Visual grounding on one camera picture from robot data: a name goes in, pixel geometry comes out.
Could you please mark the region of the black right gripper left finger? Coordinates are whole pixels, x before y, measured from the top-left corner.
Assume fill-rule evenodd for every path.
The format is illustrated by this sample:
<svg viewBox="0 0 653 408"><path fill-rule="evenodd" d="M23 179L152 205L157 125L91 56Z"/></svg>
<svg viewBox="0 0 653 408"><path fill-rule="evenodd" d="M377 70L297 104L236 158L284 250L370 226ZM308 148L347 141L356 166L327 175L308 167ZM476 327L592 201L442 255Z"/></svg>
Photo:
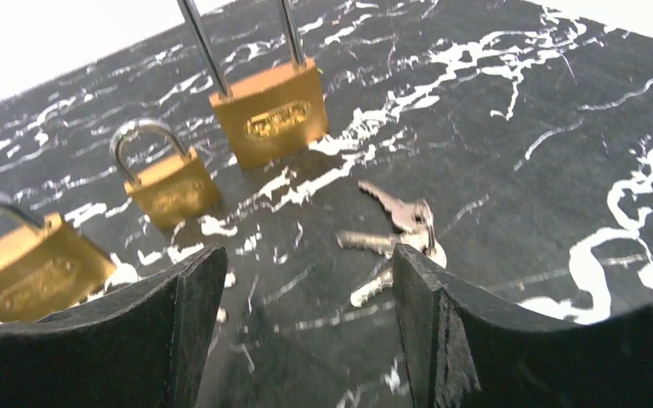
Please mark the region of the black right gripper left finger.
<svg viewBox="0 0 653 408"><path fill-rule="evenodd" d="M0 325L0 407L193 407L228 257L208 246L35 323Z"/></svg>

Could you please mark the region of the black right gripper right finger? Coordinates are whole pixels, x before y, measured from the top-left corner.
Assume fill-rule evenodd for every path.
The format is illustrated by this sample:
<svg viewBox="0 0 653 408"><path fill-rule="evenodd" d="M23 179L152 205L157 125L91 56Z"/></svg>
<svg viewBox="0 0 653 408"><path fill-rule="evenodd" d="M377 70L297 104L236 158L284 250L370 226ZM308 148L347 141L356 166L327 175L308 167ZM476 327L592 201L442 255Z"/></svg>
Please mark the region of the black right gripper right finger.
<svg viewBox="0 0 653 408"><path fill-rule="evenodd" d="M539 314L411 246L393 294L416 407L653 407L653 303L592 325Z"/></svg>

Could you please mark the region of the medium brass padlock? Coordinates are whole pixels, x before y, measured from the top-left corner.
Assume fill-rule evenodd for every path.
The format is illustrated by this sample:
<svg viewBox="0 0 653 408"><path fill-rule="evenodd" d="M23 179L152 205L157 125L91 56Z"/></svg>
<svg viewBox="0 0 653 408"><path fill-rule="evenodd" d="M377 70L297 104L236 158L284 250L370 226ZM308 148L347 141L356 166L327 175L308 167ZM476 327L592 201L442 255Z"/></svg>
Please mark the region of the medium brass padlock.
<svg viewBox="0 0 653 408"><path fill-rule="evenodd" d="M0 191L0 213L19 226L0 237L0 321L36 321L102 288L116 271L108 254L59 212L41 215Z"/></svg>

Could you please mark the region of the keys of large padlock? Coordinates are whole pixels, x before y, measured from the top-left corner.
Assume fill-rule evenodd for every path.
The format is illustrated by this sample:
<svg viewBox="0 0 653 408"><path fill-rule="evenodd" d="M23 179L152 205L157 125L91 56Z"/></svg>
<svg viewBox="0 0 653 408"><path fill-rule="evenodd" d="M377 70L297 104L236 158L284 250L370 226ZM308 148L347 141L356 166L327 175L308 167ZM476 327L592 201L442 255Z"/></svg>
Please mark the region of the keys of large padlock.
<svg viewBox="0 0 653 408"><path fill-rule="evenodd" d="M447 256L437 241L434 214L425 199L403 201L366 180L360 180L358 186L379 201L398 231L388 235L374 235L342 230L336 234L340 247L366 249L390 260L395 246L403 244L417 249L440 267L446 267Z"/></svg>

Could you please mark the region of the small brass padlock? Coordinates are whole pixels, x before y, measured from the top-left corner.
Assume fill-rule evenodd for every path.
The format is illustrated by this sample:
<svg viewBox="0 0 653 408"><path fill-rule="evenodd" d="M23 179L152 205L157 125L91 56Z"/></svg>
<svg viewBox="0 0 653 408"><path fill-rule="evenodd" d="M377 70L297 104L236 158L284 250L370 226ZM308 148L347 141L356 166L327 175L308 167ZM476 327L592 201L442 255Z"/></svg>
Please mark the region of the small brass padlock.
<svg viewBox="0 0 653 408"><path fill-rule="evenodd" d="M154 133L170 142L174 153L133 172L122 157L122 146L132 137ZM221 200L196 149L186 147L172 129L156 118L142 117L123 123L112 135L111 158L124 178L128 197L159 229L170 229L188 218L199 217Z"/></svg>

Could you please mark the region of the large long-shackle brass padlock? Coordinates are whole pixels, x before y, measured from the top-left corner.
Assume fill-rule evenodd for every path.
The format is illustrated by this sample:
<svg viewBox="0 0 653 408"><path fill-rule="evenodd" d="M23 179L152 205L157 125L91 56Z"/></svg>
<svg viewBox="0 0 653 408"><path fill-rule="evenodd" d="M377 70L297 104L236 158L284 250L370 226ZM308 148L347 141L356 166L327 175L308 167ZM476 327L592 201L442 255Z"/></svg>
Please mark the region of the large long-shackle brass padlock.
<svg viewBox="0 0 653 408"><path fill-rule="evenodd" d="M243 169L290 156L329 132L321 74L303 51L292 3L276 4L291 60L230 83L211 52L196 5L178 2L216 87L210 104Z"/></svg>

